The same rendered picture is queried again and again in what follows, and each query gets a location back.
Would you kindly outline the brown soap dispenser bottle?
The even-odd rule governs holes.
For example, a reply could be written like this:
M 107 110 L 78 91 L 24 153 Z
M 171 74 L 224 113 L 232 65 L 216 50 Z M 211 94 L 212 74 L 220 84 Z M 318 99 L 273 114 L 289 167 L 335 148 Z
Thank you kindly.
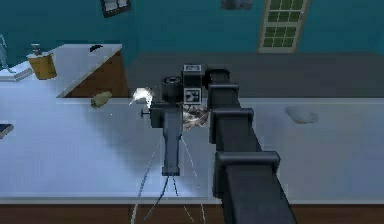
M 32 44 L 33 53 L 27 56 L 28 62 L 39 80 L 48 80 L 57 76 L 53 54 L 43 52 L 39 44 Z

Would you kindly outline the grey brown crumpled lump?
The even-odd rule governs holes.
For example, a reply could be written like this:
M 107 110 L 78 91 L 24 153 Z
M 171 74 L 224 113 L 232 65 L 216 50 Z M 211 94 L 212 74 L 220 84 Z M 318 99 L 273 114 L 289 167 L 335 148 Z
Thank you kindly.
M 192 127 L 203 127 L 209 117 L 209 110 L 206 106 L 185 105 L 183 107 L 183 130 L 187 131 Z

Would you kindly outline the pale curved tap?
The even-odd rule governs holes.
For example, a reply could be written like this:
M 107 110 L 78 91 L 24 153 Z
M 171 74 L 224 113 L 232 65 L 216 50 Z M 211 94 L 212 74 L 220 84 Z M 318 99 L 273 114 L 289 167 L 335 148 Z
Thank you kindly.
M 4 36 L 0 34 L 0 63 L 3 67 L 3 69 L 7 69 L 10 71 L 9 66 L 7 64 L 7 53 L 6 53 L 6 42 L 4 39 Z

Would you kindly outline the white topped brown cupboard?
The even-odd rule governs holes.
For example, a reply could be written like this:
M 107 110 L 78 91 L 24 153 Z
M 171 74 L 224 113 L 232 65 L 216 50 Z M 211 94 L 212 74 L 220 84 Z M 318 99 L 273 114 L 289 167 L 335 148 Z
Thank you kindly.
M 121 44 L 64 44 L 53 50 L 57 76 L 53 79 L 58 98 L 92 98 L 109 91 L 114 97 L 127 97 L 128 84 Z

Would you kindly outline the cream framed window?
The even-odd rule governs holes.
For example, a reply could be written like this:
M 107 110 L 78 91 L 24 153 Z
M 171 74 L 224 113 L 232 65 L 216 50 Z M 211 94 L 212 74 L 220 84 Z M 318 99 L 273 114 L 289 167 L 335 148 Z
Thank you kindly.
M 258 53 L 294 53 L 310 0 L 265 0 Z

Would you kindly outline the white sink basin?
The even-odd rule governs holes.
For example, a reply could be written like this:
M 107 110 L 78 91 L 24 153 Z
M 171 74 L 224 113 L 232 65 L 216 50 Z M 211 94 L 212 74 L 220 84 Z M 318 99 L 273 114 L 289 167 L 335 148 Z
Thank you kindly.
M 33 70 L 28 61 L 20 63 L 10 68 L 10 71 L 3 69 L 0 71 L 0 82 L 18 82 L 33 74 Z

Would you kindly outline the dark flat object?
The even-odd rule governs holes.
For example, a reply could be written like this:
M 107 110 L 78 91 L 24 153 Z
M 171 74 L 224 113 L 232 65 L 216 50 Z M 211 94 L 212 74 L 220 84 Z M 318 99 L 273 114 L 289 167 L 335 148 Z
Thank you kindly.
M 0 124 L 0 139 L 4 138 L 14 129 L 12 124 Z

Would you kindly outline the dark framed wall picture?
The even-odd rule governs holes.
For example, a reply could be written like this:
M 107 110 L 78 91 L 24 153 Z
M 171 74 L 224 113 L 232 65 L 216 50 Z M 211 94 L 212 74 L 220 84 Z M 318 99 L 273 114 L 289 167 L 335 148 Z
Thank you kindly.
M 131 9 L 131 0 L 100 0 L 101 9 L 105 18 L 116 16 Z

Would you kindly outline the shiny white lump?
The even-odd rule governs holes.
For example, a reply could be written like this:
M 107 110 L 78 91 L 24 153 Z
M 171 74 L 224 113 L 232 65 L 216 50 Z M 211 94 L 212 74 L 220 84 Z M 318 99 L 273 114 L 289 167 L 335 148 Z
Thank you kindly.
M 150 108 L 153 97 L 154 97 L 154 92 L 152 91 L 151 88 L 140 87 L 134 91 L 130 104 L 133 104 L 141 99 L 144 99 L 147 107 Z

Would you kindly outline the grey framed wall picture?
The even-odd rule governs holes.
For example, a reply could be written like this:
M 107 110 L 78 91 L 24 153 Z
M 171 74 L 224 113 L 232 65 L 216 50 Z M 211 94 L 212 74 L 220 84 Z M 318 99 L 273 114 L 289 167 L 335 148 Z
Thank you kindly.
M 249 10 L 252 8 L 253 0 L 222 0 L 223 10 Z

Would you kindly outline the white worktop with brown front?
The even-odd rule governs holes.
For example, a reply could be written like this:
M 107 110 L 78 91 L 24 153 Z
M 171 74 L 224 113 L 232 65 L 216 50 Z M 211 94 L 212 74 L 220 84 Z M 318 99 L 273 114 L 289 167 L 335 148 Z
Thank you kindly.
M 261 146 L 281 156 L 279 178 L 298 224 L 384 224 L 384 99 L 246 99 Z M 297 124 L 285 108 L 319 115 Z M 161 132 L 124 98 L 94 109 L 58 98 L 53 80 L 0 83 L 0 224 L 193 224 L 157 153 Z M 206 128 L 184 137 L 206 155 L 206 224 L 224 224 L 212 197 L 214 146 Z

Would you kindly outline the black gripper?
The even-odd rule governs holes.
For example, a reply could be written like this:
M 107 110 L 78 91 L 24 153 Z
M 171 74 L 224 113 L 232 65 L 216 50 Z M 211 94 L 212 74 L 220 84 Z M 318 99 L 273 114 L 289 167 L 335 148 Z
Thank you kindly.
M 182 198 L 184 211 L 193 224 L 206 224 L 206 214 L 203 200 L 206 198 L 206 155 L 200 150 L 200 143 L 194 143 L 187 137 L 182 137 L 183 131 L 183 81 L 180 76 L 168 76 L 161 82 L 161 98 L 154 98 L 147 112 L 152 128 L 162 128 L 164 138 L 164 163 L 162 175 L 166 176 L 163 188 L 156 202 L 152 205 L 144 220 L 150 217 L 155 207 L 165 194 L 170 176 L 173 178 L 174 191 L 177 197 Z M 182 145 L 182 167 L 179 168 L 179 141 Z M 140 198 L 151 170 L 155 155 L 160 151 L 161 142 L 158 142 L 141 181 L 137 198 Z M 187 205 L 197 205 L 200 220 L 192 217 Z M 139 204 L 134 205 L 130 224 L 136 224 L 136 215 Z

